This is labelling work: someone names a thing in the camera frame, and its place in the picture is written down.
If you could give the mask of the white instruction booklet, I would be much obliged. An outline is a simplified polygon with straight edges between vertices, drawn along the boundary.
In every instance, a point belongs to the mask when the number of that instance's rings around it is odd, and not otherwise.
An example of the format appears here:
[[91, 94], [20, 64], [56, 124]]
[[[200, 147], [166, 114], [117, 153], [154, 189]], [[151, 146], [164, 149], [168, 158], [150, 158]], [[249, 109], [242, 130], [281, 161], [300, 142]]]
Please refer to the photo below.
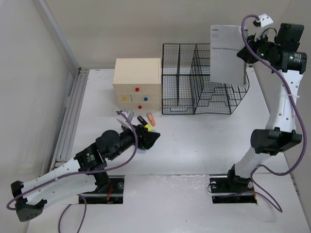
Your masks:
[[244, 61], [237, 53], [244, 48], [242, 30], [234, 25], [210, 27], [210, 80], [246, 87]]

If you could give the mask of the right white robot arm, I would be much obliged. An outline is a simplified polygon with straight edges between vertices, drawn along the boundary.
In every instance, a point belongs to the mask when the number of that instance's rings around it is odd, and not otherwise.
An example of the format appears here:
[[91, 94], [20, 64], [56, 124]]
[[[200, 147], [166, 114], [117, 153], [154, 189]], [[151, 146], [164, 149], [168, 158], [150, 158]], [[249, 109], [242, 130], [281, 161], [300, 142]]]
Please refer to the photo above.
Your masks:
[[281, 23], [273, 42], [265, 34], [259, 38], [250, 35], [248, 45], [237, 53], [237, 57], [248, 64], [259, 59], [267, 61], [273, 67], [273, 73], [282, 75], [282, 80], [278, 89], [279, 99], [270, 112], [265, 129], [253, 130], [250, 149], [228, 171], [225, 185], [230, 191], [249, 185], [251, 172], [259, 164], [302, 141], [302, 135], [296, 133], [295, 117], [298, 114], [294, 106], [307, 64], [306, 53], [298, 52], [303, 31], [304, 25]]

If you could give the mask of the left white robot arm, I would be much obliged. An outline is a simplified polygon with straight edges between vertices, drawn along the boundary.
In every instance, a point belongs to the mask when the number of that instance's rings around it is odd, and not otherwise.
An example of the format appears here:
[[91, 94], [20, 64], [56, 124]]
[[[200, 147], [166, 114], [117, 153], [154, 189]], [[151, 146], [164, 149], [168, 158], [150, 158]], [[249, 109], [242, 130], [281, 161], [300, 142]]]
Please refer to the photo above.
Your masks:
[[110, 184], [107, 160], [114, 160], [131, 146], [150, 149], [160, 133], [142, 125], [121, 133], [105, 131], [94, 143], [55, 170], [32, 181], [15, 181], [11, 191], [19, 221], [30, 221], [49, 206], [85, 192], [104, 192]]

